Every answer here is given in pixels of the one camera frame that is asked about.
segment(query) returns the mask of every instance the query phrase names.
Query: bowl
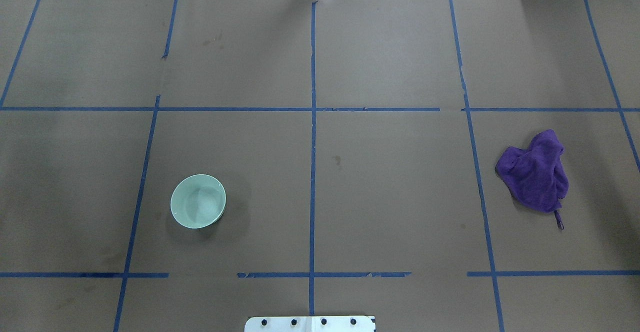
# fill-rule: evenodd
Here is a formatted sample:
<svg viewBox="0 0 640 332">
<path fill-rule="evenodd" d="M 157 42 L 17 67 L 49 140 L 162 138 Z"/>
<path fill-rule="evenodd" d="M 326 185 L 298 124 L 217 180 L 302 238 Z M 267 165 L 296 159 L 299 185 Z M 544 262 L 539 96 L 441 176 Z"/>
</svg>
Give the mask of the bowl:
<svg viewBox="0 0 640 332">
<path fill-rule="evenodd" d="M 227 202 L 222 183 L 206 174 L 186 178 L 171 195 L 171 214 L 184 227 L 198 229 L 215 223 Z"/>
</svg>

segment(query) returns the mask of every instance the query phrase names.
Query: gray table surface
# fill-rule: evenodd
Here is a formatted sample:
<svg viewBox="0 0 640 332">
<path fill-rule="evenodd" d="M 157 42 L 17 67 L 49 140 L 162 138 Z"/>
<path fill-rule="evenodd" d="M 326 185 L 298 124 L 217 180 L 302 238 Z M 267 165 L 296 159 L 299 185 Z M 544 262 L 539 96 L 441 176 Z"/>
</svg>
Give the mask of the gray table surface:
<svg viewBox="0 0 640 332">
<path fill-rule="evenodd" d="M 0 4 L 0 330 L 640 325 L 640 0 Z M 550 128 L 564 231 L 494 172 Z"/>
</svg>

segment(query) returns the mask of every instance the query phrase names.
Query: purple cloth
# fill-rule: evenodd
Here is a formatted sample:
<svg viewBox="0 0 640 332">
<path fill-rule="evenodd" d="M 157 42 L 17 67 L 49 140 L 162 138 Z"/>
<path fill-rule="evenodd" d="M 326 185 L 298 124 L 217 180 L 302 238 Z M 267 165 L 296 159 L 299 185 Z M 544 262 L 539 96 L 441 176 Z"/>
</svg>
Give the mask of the purple cloth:
<svg viewBox="0 0 640 332">
<path fill-rule="evenodd" d="M 535 136 L 526 150 L 507 148 L 495 169 L 518 202 L 551 213 L 562 207 L 558 199 L 566 197 L 569 190 L 560 162 L 564 151 L 556 133 L 548 129 Z"/>
</svg>

